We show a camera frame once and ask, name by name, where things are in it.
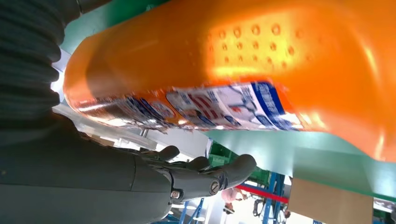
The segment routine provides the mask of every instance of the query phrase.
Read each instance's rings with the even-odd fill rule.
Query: bottle label
[[[288,104],[285,111],[279,93],[269,82],[95,98],[80,102],[75,108],[91,119],[126,128],[285,131],[302,128]]]
[[[285,112],[268,82],[178,89],[166,98],[186,120],[204,128],[288,131],[299,124],[294,114]]]

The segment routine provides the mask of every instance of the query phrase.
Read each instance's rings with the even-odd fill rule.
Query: orange bottle
[[[113,126],[305,130],[396,161],[394,0],[172,0],[86,38],[74,110]]]

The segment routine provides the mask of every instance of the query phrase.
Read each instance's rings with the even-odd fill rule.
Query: gray robotic arm
[[[50,83],[64,28],[106,1],[0,0],[0,223],[144,224],[244,181],[251,156],[205,170],[82,138]]]

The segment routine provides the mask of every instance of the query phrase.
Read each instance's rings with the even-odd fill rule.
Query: black flexible hose
[[[0,145],[55,123],[59,96],[50,85],[59,75],[51,65],[60,59],[64,28],[109,0],[81,1],[0,0]]]

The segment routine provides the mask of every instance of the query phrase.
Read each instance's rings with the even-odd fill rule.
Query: screw
[[[211,183],[210,194],[215,195],[220,189],[220,182],[218,180],[213,180]]]
[[[171,198],[179,198],[180,197],[180,192],[177,190],[173,190],[172,193],[170,194]]]

